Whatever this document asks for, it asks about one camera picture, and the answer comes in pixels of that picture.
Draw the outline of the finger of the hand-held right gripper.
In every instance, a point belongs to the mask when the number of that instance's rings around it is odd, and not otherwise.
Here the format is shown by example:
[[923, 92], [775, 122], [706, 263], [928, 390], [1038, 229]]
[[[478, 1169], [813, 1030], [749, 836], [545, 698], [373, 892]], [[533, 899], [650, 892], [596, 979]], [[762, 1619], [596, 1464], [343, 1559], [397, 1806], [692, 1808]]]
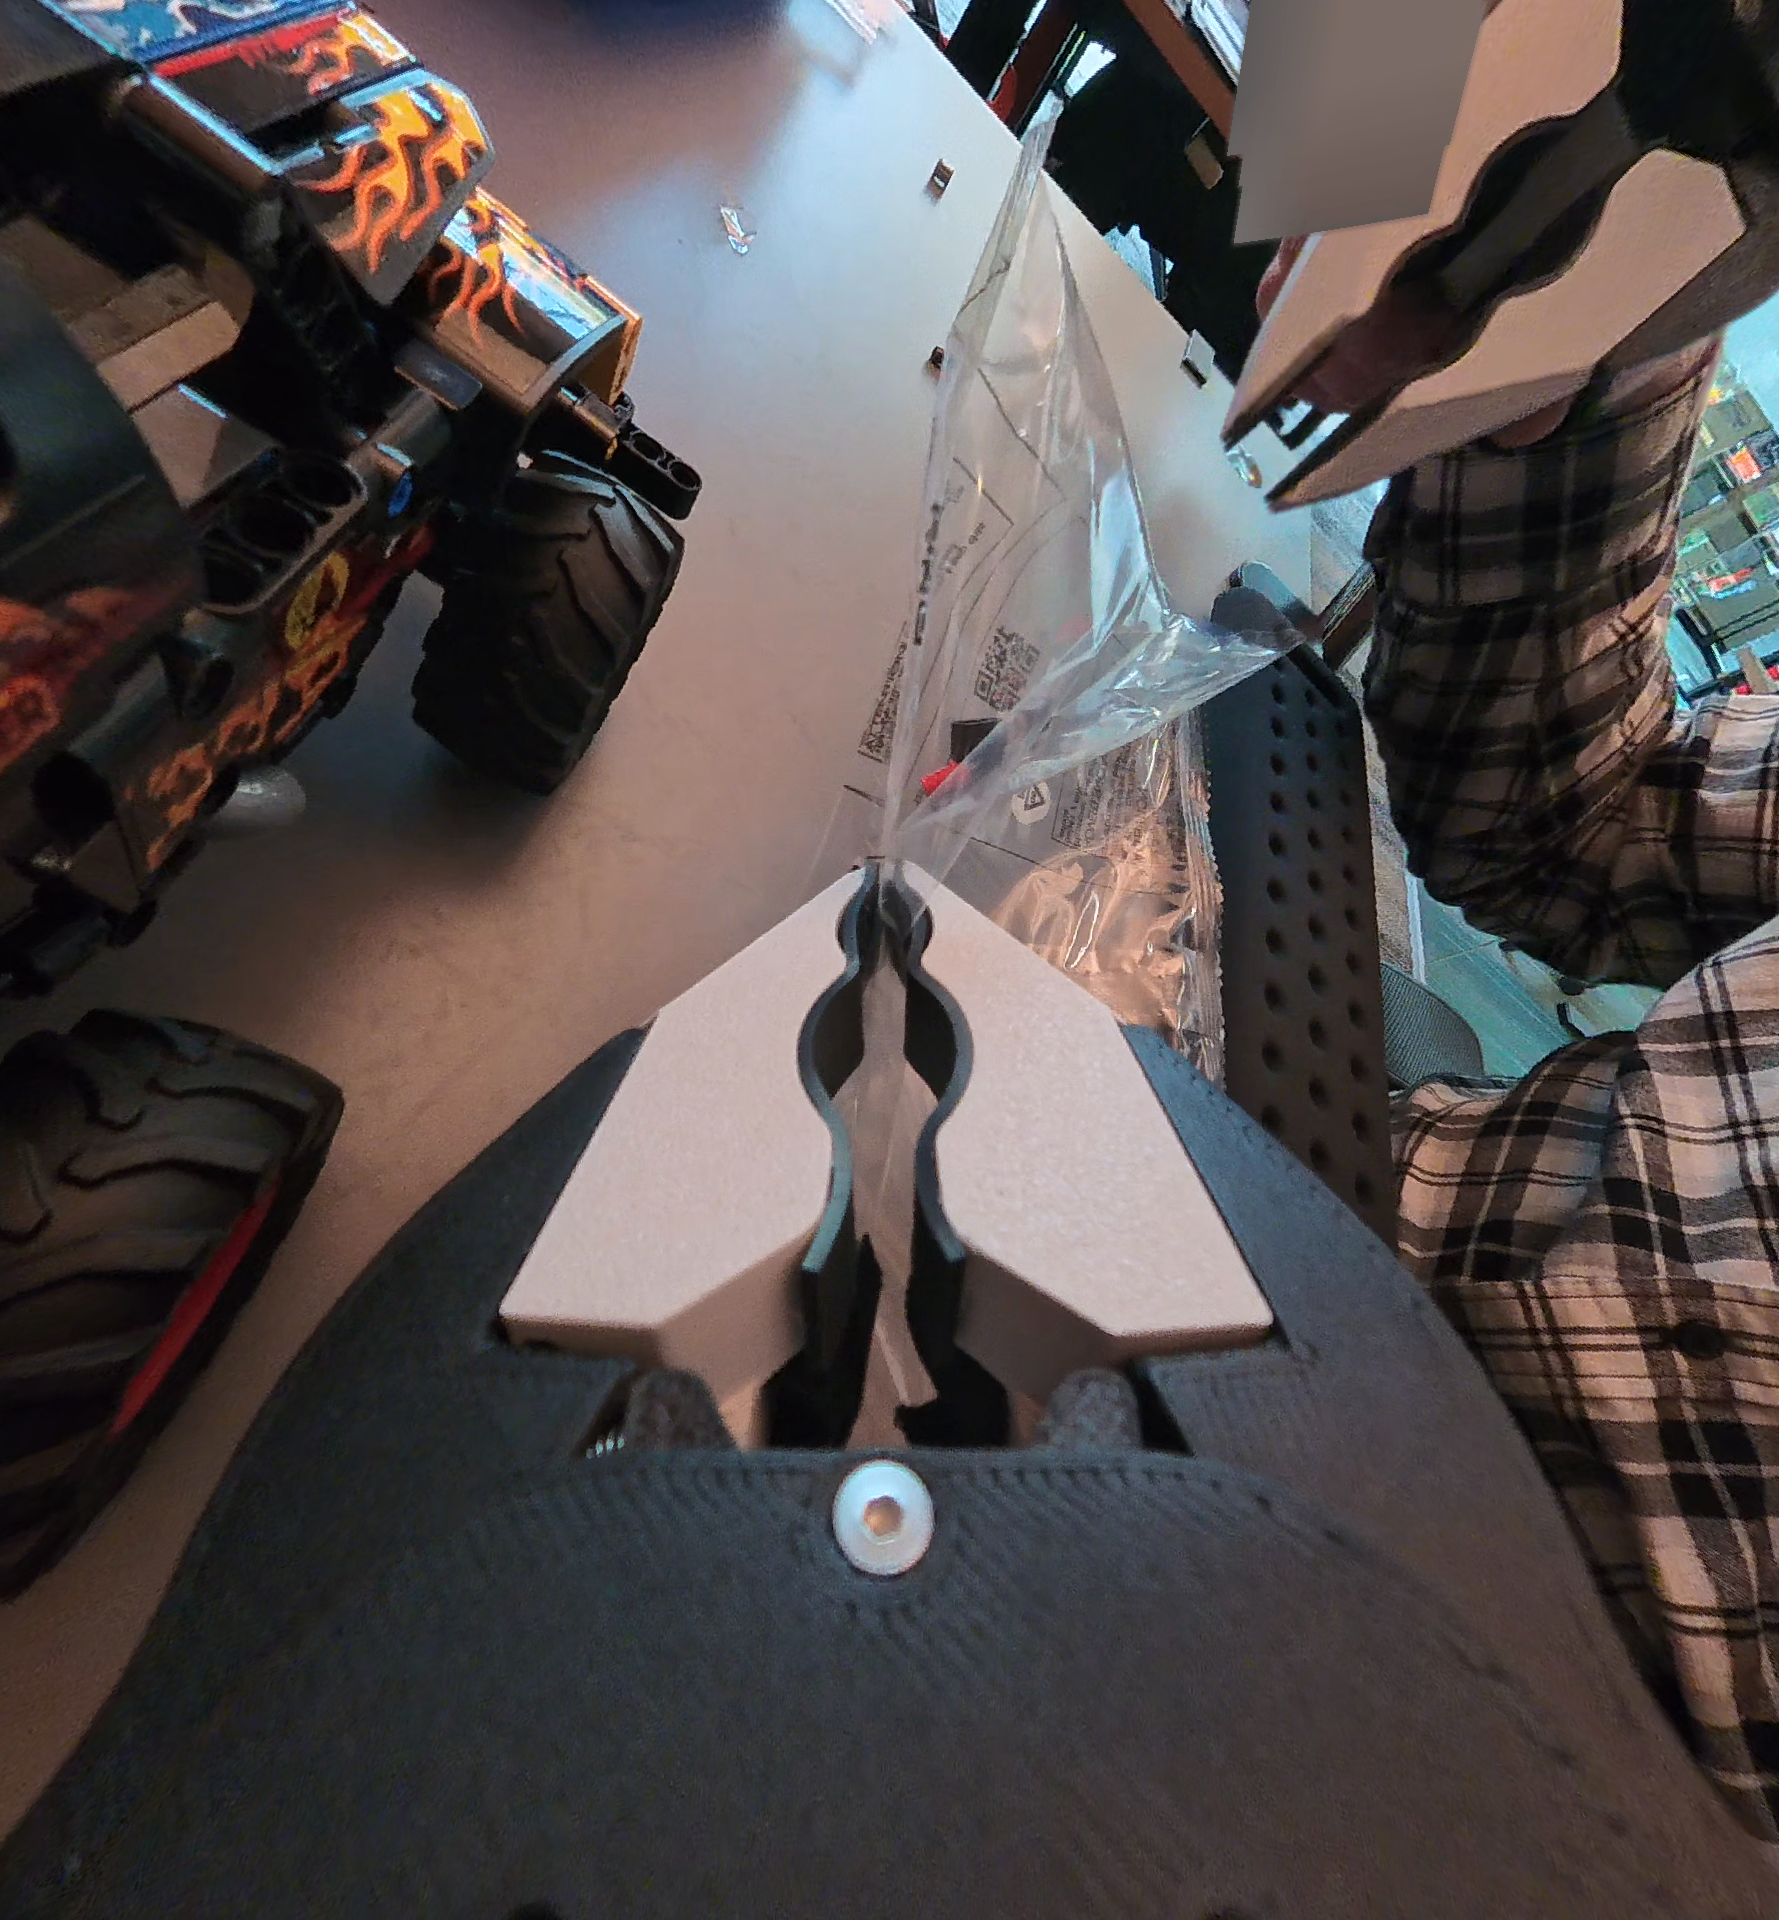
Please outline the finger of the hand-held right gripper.
[[1227, 440], [1300, 397], [1327, 448], [1456, 448], [1579, 397], [1607, 342], [1559, 282], [1626, 167], [1616, 66], [1623, 5], [1487, 5], [1427, 209], [1300, 238]]
[[1509, 293], [1464, 355], [1352, 415], [1263, 497], [1306, 507], [1354, 494], [1456, 444], [1487, 440], [1579, 390], [1745, 238], [1728, 177], [1692, 156], [1637, 156], [1579, 256]]

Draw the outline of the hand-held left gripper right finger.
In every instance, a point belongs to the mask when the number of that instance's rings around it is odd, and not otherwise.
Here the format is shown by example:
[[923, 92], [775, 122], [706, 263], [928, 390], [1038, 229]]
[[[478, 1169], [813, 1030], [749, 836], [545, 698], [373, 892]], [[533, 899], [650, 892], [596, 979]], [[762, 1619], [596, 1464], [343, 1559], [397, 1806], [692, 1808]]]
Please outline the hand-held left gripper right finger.
[[1275, 1309], [1132, 1038], [923, 866], [899, 866], [913, 1139], [913, 1446], [1003, 1446], [1016, 1401], [1143, 1353], [1261, 1345]]

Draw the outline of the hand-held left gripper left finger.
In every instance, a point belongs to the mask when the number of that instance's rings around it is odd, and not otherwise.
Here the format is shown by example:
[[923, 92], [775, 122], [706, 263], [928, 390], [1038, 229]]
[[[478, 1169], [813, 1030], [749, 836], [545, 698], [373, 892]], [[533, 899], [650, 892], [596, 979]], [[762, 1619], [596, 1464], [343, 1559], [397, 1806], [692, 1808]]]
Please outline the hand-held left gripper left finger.
[[654, 1011], [498, 1303], [509, 1339], [692, 1371], [741, 1443], [853, 1435], [875, 1253], [836, 1092], [870, 944], [862, 866]]

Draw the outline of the clear plastic bag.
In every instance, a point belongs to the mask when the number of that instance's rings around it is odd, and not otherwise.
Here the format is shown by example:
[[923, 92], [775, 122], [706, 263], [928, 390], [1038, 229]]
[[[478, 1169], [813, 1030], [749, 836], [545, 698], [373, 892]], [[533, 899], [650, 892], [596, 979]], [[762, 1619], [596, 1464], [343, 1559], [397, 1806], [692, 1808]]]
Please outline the clear plastic bag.
[[[1212, 693], [1286, 649], [1261, 614], [1237, 625], [1185, 614], [1152, 569], [1117, 392], [1044, 159], [1048, 124], [1023, 134], [941, 342], [913, 608], [859, 751], [862, 787], [834, 823], [834, 847], [875, 871], [875, 944], [862, 966], [866, 1053], [836, 1092], [859, 1133], [859, 1235], [882, 1265], [859, 1435], [910, 1443], [899, 1407], [933, 1395], [904, 1321], [913, 1139], [933, 1092], [904, 1057], [899, 866], [923, 866], [958, 892], [954, 866], [1008, 796], [1199, 713]], [[958, 783], [923, 796], [923, 775], [954, 753]], [[1158, 1032], [1132, 1038], [1132, 1053], [1180, 1068], [1185, 1092], [1212, 1090]], [[1055, 1395], [1079, 1395], [1101, 1373], [1105, 1409], [1141, 1430], [1132, 1364], [1079, 1371]]]

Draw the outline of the person's right forearm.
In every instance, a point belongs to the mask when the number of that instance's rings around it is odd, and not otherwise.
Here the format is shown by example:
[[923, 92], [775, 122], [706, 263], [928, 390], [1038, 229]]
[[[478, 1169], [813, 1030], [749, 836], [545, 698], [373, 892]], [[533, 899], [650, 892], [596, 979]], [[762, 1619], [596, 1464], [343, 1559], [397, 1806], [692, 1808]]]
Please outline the person's right forearm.
[[1779, 1007], [1779, 693], [1679, 705], [1670, 573], [1702, 390], [1405, 470], [1364, 713], [1410, 871], [1559, 973]]

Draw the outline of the grey desk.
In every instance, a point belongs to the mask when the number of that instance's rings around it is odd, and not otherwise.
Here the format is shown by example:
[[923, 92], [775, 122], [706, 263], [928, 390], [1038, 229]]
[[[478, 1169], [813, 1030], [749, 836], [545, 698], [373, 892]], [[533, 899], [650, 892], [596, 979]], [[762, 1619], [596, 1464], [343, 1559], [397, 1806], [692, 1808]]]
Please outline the grey desk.
[[[147, 1630], [259, 1407], [397, 1225], [596, 1041], [834, 876], [920, 585], [933, 348], [1016, 159], [899, 12], [373, 5], [463, 87], [490, 185], [638, 306], [630, 397], [700, 470], [686, 564], [596, 751], [533, 803], [416, 724], [416, 580], [292, 770], [298, 824], [209, 847], [135, 949], [0, 1007], [233, 1030], [348, 1092], [327, 1169], [193, 1401], [86, 1541], [0, 1603], [0, 1841]], [[732, 249], [719, 207], [756, 226]]]

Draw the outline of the person's right hand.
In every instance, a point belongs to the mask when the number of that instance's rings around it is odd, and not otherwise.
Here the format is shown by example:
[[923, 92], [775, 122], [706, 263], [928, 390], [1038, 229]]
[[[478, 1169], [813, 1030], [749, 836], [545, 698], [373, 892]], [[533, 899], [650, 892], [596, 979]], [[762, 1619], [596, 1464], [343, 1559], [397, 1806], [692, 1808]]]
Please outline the person's right hand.
[[[1364, 319], [1354, 319], [1312, 371], [1300, 371], [1296, 397], [1323, 415], [1354, 415], [1377, 401], [1402, 377], [1423, 371], [1444, 337], [1453, 331], [1453, 310], [1444, 310], [1427, 293], [1385, 293]], [[1632, 366], [1592, 371], [1579, 397], [1559, 397], [1539, 415], [1520, 415], [1487, 435], [1496, 448], [1520, 448], [1559, 435], [1571, 415], [1637, 415], [1653, 397], [1692, 381], [1708, 390], [1723, 355], [1723, 331], [1708, 331], [1691, 348], [1642, 355]]]

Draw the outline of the crinkled printed plastic bag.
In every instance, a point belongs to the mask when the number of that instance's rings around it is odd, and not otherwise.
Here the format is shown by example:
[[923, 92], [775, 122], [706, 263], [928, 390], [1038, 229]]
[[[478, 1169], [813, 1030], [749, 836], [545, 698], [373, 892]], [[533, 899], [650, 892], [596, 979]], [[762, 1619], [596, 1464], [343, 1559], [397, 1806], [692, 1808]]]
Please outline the crinkled printed plastic bag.
[[1199, 713], [1034, 783], [958, 855], [1003, 931], [1227, 1084], [1219, 871]]

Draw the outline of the background shelving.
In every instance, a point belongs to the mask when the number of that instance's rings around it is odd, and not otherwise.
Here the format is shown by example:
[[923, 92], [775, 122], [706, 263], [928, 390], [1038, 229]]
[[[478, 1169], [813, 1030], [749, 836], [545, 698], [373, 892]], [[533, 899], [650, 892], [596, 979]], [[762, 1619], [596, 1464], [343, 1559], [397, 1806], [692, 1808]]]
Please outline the background shelving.
[[1670, 593], [1679, 698], [1779, 693], [1779, 429], [1733, 364], [1698, 418]]

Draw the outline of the brown workbench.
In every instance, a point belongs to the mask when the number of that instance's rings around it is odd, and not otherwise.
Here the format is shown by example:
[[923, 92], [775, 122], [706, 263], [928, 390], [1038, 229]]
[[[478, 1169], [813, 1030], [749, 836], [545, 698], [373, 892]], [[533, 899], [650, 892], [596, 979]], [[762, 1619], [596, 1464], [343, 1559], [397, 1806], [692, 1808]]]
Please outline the brown workbench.
[[1237, 124], [1237, 87], [1240, 87], [1240, 5], [1171, 5], [1171, 0], [1125, 0], [1125, 15], [1152, 43], [1163, 68], [1195, 94], [1195, 106], [1213, 122], [1219, 134]]

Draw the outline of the grey chair seat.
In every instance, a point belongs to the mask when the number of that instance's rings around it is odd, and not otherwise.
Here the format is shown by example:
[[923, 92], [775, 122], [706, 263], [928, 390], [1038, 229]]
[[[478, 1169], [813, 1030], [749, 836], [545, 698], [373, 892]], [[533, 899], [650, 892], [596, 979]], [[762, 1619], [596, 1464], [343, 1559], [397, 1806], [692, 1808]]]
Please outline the grey chair seat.
[[1380, 1032], [1391, 1090], [1487, 1079], [1477, 1030], [1449, 997], [1391, 960], [1380, 960]]

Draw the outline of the person's plaid shirt torso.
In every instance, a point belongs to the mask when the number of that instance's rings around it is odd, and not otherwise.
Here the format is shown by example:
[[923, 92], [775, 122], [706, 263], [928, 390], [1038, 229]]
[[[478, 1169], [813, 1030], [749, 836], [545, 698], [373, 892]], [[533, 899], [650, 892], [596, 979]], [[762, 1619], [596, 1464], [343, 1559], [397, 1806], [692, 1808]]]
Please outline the person's plaid shirt torso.
[[1391, 1104], [1402, 1258], [1779, 1882], [1779, 919], [1632, 1032]]

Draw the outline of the flame-printed toy monster truck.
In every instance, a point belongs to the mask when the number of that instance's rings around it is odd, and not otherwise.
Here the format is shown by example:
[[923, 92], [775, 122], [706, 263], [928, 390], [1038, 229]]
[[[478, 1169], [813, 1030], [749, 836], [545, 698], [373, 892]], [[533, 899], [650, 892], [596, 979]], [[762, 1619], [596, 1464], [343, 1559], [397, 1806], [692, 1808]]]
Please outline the flame-printed toy monster truck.
[[[279, 803], [416, 573], [416, 722], [549, 796], [663, 620], [700, 471], [638, 310], [482, 179], [367, 5], [0, 5], [0, 1002], [135, 944]], [[343, 1090], [210, 1020], [0, 1057], [0, 1597], [216, 1353]]]

